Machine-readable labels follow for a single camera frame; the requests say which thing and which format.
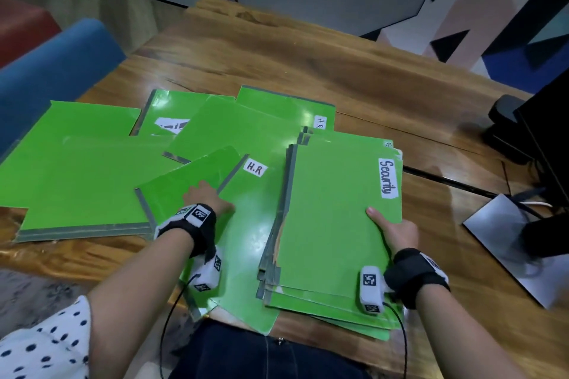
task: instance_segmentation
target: monitor stand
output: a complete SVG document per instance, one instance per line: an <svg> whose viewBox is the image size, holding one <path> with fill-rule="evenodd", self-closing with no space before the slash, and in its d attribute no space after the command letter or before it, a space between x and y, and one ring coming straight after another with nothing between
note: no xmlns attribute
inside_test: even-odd
<svg viewBox="0 0 569 379"><path fill-rule="evenodd" d="M464 226L507 271L549 309L563 289L569 288L569 254L532 258L520 244L526 223L537 217L498 195L464 221Z"/></svg>

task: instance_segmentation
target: red ottoman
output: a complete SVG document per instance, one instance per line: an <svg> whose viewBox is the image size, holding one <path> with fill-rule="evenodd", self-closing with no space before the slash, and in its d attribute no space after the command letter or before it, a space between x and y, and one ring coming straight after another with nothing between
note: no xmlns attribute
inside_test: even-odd
<svg viewBox="0 0 569 379"><path fill-rule="evenodd" d="M0 0L0 68L59 32L45 9L18 0Z"/></svg>

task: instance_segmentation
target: blue sofa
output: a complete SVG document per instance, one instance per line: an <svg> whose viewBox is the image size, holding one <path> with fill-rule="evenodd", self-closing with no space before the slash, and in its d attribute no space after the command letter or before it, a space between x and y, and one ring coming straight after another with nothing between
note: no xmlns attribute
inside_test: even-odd
<svg viewBox="0 0 569 379"><path fill-rule="evenodd" d="M44 114L50 100L76 100L125 58L104 25L86 18L4 66L0 156Z"/></svg>

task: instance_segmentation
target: white shirt with black dots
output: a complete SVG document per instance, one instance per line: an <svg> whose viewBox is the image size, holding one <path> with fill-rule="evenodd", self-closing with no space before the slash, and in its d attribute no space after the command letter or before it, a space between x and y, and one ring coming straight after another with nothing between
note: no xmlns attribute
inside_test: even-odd
<svg viewBox="0 0 569 379"><path fill-rule="evenodd" d="M0 379L88 379L91 309L80 296L33 328L0 340Z"/></svg>

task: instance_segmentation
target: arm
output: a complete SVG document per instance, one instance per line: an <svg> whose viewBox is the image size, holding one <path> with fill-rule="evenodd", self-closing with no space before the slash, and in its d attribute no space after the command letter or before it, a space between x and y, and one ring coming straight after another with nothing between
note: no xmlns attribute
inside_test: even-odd
<svg viewBox="0 0 569 379"><path fill-rule="evenodd" d="M231 210L206 182L190 187L184 204ZM168 301L194 248L183 229L163 233L88 295L91 308L89 377L121 379Z"/></svg>
<svg viewBox="0 0 569 379"><path fill-rule="evenodd" d="M383 232L392 255L417 248L419 230L413 222L394 224L373 209L367 215ZM492 336L440 285L424 285L416 307L445 379L524 379L519 366Z"/></svg>

